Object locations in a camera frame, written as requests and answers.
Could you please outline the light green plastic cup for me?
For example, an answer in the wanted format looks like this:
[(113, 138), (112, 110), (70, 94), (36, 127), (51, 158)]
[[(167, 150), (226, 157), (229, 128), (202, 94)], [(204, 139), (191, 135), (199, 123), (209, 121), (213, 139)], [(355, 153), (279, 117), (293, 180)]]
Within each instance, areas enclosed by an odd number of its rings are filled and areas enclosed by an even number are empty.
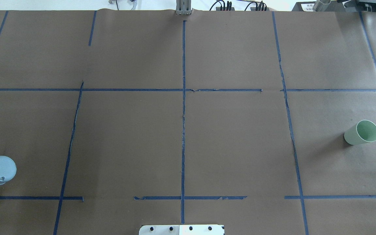
[(376, 141), (376, 124), (363, 119), (344, 132), (344, 139), (350, 145), (373, 143)]

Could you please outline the brown paper table cover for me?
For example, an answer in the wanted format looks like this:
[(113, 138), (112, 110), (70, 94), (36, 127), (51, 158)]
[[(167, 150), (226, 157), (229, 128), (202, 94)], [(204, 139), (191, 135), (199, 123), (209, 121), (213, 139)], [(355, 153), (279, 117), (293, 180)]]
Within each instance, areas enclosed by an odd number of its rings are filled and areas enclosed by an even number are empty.
[(376, 235), (376, 13), (0, 11), (0, 235)]

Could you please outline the white mounting plate with bolts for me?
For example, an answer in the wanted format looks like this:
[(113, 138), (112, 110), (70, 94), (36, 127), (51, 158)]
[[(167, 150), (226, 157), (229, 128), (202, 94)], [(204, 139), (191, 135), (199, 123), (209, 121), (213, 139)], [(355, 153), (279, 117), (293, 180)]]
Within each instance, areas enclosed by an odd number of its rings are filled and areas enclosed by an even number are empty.
[(147, 225), (142, 226), (139, 235), (225, 235), (224, 225)]

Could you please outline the shiny metal cylinder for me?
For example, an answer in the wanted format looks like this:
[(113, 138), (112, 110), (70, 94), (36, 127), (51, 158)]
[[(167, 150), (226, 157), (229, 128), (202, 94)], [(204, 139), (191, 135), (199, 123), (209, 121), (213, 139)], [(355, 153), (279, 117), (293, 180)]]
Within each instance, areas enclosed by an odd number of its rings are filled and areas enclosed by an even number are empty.
[(312, 9), (316, 12), (324, 12), (328, 9), (331, 0), (316, 0)]

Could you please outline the aluminium frame post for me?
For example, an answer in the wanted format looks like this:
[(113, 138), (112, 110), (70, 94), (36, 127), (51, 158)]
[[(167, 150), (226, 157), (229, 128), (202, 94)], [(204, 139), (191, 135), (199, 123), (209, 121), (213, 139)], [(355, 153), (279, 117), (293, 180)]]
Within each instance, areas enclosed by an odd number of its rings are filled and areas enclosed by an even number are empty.
[(176, 15), (191, 15), (192, 0), (176, 0)]

